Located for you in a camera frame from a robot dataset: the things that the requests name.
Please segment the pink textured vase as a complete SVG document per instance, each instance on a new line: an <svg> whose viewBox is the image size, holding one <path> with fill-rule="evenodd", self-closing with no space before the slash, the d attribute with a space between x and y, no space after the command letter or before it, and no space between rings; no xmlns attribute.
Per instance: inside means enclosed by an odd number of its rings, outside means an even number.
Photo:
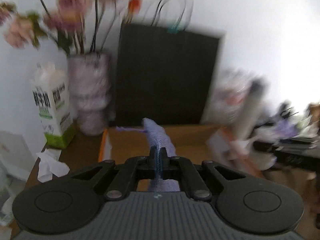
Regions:
<svg viewBox="0 0 320 240"><path fill-rule="evenodd" d="M106 126L105 110L111 100L110 55L106 52L71 55L67 64L68 90L80 131L99 135Z"/></svg>

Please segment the dried pink roses bouquet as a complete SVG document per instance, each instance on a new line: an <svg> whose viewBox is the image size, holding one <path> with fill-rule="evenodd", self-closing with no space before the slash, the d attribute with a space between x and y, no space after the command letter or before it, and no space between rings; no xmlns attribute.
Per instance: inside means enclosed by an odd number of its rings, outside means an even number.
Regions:
<svg viewBox="0 0 320 240"><path fill-rule="evenodd" d="M114 7L114 15L104 35L105 42L117 18L124 14L129 23L139 13L142 0L129 0L123 9L117 8L120 0L56 0L55 10L49 10L40 0L44 14L36 11L21 14L12 2L1 2L1 25L8 25L3 34L5 41L16 49L31 44L40 47L42 38L51 39L66 55L100 54L104 44L97 46L98 31L107 6Z"/></svg>

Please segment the crumpled white tissue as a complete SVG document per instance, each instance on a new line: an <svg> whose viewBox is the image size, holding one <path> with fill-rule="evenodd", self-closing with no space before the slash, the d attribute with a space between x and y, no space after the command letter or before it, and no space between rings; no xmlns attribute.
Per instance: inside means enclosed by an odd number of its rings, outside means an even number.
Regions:
<svg viewBox="0 0 320 240"><path fill-rule="evenodd" d="M61 152L61 150L46 149L36 154L40 159L37 175L39 182L45 183L52 180L53 176L62 177L70 172L69 166L59 161Z"/></svg>

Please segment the purple knitted cloth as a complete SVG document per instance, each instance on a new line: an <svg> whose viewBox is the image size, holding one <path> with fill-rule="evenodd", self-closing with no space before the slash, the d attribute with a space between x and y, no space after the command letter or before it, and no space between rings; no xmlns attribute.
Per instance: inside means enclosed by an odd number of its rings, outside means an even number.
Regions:
<svg viewBox="0 0 320 240"><path fill-rule="evenodd" d="M176 149L171 142L170 137L165 132L162 126L156 124L153 120L149 118L144 118L142 121L143 128L125 128L116 127L117 131L135 131L141 132L146 135L147 141L150 147L157 147L157 167L158 167L158 178L151 180L148 186L149 192L179 192L180 187L176 180L167 179L164 180L160 177L159 172L159 151L162 147L166 148L168 157L176 156Z"/></svg>

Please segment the white green milk carton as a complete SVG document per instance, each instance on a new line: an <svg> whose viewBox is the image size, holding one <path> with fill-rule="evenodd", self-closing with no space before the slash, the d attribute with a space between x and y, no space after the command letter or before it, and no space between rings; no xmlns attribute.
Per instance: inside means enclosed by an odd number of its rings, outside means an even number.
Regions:
<svg viewBox="0 0 320 240"><path fill-rule="evenodd" d="M65 149L75 135L67 74L53 63L38 64L30 85L47 145Z"/></svg>

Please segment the white thermos bottle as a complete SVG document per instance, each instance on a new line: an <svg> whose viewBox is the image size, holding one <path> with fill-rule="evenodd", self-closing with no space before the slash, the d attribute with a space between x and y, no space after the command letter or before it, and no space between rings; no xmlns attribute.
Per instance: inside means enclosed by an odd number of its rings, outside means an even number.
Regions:
<svg viewBox="0 0 320 240"><path fill-rule="evenodd" d="M265 93L265 81L263 79L252 80L244 104L232 125L235 140L246 140L250 136L260 116Z"/></svg>

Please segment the black paper bag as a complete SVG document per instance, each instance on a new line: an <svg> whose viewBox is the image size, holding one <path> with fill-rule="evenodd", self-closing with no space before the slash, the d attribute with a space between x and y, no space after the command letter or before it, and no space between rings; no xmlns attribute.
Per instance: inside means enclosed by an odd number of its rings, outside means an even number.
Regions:
<svg viewBox="0 0 320 240"><path fill-rule="evenodd" d="M222 36L189 31L193 0L159 0L148 23L121 24L116 126L199 124Z"/></svg>

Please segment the red cardboard box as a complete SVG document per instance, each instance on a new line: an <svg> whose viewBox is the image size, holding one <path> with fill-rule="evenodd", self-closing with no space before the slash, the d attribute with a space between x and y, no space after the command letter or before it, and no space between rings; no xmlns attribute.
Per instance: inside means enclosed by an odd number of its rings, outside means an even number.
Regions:
<svg viewBox="0 0 320 240"><path fill-rule="evenodd" d="M141 127L112 127L104 130L98 160L117 164L137 156L148 156L150 148L165 148L169 157L185 157L193 164L212 160L258 178L263 174L229 129L219 125L159 126L148 120Z"/></svg>

